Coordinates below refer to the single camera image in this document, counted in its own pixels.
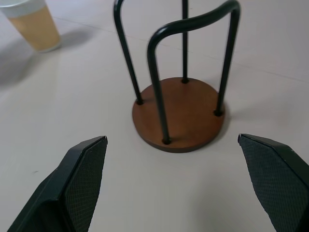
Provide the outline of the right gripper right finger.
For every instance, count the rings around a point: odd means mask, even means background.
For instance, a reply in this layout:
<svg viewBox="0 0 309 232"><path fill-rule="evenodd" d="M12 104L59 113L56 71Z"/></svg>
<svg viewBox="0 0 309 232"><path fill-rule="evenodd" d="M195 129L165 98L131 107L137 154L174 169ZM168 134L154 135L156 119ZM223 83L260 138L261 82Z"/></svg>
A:
<svg viewBox="0 0 309 232"><path fill-rule="evenodd" d="M309 166L288 145L240 134L254 192L278 232L309 230Z"/></svg>

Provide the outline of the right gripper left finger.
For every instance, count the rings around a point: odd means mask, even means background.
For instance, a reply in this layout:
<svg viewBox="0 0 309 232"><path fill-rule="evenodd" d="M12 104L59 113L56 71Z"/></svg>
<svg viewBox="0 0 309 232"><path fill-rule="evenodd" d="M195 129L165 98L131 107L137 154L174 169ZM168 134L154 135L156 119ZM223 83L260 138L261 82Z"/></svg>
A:
<svg viewBox="0 0 309 232"><path fill-rule="evenodd" d="M10 232L86 232L97 205L108 140L99 136L70 148L38 185Z"/></svg>

